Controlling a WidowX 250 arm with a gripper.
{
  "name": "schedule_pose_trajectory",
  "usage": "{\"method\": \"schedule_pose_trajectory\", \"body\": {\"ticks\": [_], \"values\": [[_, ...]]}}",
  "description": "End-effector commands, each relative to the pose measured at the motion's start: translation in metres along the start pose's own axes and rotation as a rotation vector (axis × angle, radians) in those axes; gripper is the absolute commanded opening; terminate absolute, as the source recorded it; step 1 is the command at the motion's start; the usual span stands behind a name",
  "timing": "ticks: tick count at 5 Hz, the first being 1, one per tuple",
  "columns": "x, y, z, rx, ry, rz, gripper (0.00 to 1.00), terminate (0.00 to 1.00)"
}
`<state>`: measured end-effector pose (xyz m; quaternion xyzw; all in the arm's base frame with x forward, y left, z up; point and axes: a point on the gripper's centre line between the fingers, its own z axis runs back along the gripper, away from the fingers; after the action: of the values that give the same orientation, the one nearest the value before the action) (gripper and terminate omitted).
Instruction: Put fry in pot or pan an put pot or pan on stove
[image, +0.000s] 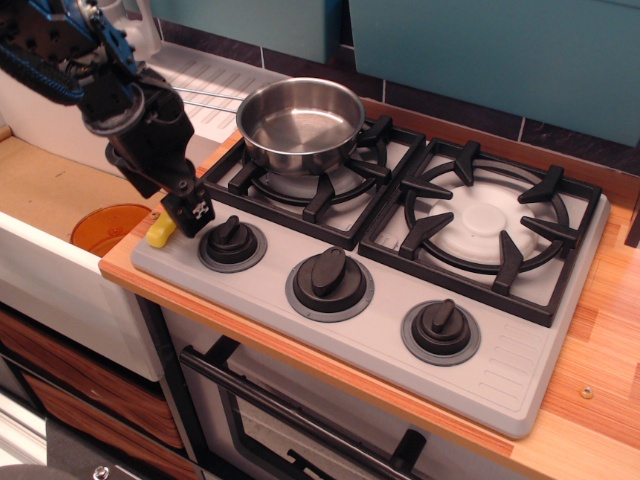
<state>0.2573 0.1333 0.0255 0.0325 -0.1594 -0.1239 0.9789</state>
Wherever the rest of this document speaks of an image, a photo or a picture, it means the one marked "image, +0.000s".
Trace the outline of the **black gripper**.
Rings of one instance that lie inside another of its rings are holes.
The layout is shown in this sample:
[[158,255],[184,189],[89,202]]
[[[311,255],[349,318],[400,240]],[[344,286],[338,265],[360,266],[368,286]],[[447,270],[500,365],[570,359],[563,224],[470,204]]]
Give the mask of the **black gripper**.
[[106,158],[144,198],[169,193],[162,206],[179,230],[194,238],[215,219],[215,211],[186,157],[194,128],[183,100],[156,72],[142,72],[133,92],[136,109],[108,136]]

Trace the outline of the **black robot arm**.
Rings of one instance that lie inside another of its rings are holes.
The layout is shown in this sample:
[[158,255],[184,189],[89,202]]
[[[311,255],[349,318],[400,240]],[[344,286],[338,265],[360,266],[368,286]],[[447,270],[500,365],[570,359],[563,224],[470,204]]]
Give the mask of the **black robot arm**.
[[186,150],[194,128],[182,98],[136,60],[123,30],[95,1],[4,1],[1,68],[48,100],[77,107],[86,129],[107,139],[108,162],[192,238],[214,217]]

